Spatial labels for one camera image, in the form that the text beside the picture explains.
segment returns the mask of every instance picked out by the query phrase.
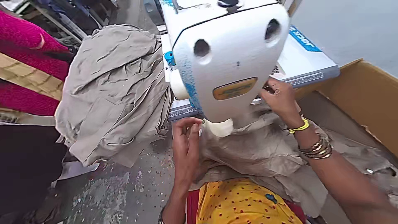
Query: left hand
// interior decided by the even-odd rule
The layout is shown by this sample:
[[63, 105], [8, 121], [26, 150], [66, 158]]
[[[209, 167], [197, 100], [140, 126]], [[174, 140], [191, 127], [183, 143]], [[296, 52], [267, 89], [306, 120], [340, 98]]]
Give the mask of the left hand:
[[183, 118], [173, 124], [174, 186], [189, 188], [199, 166], [198, 118]]

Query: gold bangle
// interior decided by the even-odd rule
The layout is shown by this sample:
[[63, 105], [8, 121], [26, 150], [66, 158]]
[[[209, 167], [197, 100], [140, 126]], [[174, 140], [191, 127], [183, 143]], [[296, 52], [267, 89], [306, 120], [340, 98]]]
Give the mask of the gold bangle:
[[333, 146], [330, 144], [329, 140], [322, 138], [319, 134], [319, 140], [312, 145], [309, 149], [300, 149], [309, 159], [325, 159], [332, 155]]

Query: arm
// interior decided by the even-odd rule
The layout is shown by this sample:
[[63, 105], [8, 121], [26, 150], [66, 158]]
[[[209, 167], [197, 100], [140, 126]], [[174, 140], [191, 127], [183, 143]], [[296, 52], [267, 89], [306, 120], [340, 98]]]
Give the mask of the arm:
[[[292, 86], [273, 78], [270, 78], [268, 83], [275, 93], [262, 90], [261, 96], [273, 111], [291, 129], [304, 125], [295, 107]], [[312, 126], [303, 131], [296, 131], [294, 135], [302, 149], [310, 148], [319, 140]], [[396, 223], [398, 209], [338, 152], [334, 151], [326, 159], [309, 159], [309, 164], [353, 224]]]
[[173, 124], [173, 159], [175, 177], [172, 193], [163, 210], [165, 224], [185, 223], [185, 201], [199, 165], [198, 118], [184, 118]]

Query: brand label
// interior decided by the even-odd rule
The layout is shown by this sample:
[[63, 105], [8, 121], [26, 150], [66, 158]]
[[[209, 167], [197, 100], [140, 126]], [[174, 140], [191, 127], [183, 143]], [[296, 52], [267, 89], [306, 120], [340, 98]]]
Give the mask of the brand label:
[[216, 100], [225, 100], [243, 95], [253, 88], [256, 81], [257, 77], [254, 77], [217, 87], [213, 90], [213, 96]]
[[322, 52], [319, 48], [317, 48], [306, 36], [304, 36], [296, 27], [293, 25], [290, 26], [290, 35], [297, 40], [301, 46], [303, 46], [307, 51], [317, 51]]

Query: yellow dress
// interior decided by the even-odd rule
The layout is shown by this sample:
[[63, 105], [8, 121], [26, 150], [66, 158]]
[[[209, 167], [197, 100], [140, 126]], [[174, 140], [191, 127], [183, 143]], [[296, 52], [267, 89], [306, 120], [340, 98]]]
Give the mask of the yellow dress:
[[204, 184], [196, 223], [302, 224], [279, 195], [245, 178]]

